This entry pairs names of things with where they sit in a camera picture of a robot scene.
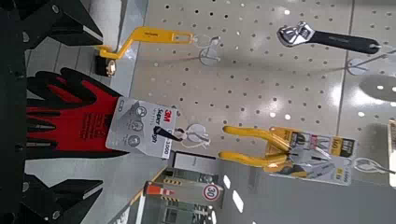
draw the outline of number 30 sign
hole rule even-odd
[[[208,201],[215,201],[219,197],[219,188],[216,185],[208,185],[204,188],[204,197]]]

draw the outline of wrench head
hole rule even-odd
[[[277,31],[280,43],[286,47],[294,47],[308,42],[315,31],[304,21],[296,26],[282,27]]]

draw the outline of yellow pliers handle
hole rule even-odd
[[[224,126],[223,131],[225,133],[235,134],[239,136],[245,137],[258,137],[268,142],[271,142],[276,147],[284,151],[285,153],[279,153],[275,155],[269,155],[264,158],[259,157],[250,157],[241,153],[236,152],[220,152],[219,157],[226,161],[236,161],[239,163],[243,163],[245,165],[255,166],[255,167],[279,167],[283,166],[283,164],[288,159],[287,152],[289,151],[289,144],[285,142],[279,136],[267,132],[265,130],[253,129],[253,128],[236,128],[232,126]]]
[[[277,148],[282,151],[288,152],[290,149],[289,144],[283,140],[281,137],[270,133],[268,131],[262,129],[253,129],[253,128],[236,128],[232,126],[224,126],[223,131],[225,133],[235,134],[244,137],[257,137],[267,140],[268,142],[274,144]]]
[[[276,154],[265,158],[250,157],[241,153],[222,151],[219,157],[226,161],[236,161],[254,167],[278,167],[288,159],[286,154]]]

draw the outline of black wrench handle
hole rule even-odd
[[[366,54],[375,54],[379,51],[379,44],[373,39],[353,35],[332,34],[321,31],[315,31],[308,43],[317,43]]]

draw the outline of product label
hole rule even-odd
[[[106,147],[128,152],[138,149],[150,156],[169,159],[172,140],[157,135],[154,128],[160,126],[172,133],[175,109],[127,97],[120,97],[116,108]]]
[[[283,166],[264,167],[264,171],[285,177],[349,185],[351,159],[356,150],[355,140],[303,133],[287,128],[271,128],[270,132],[285,140],[290,146],[289,160]],[[268,144],[265,155],[282,153]]]

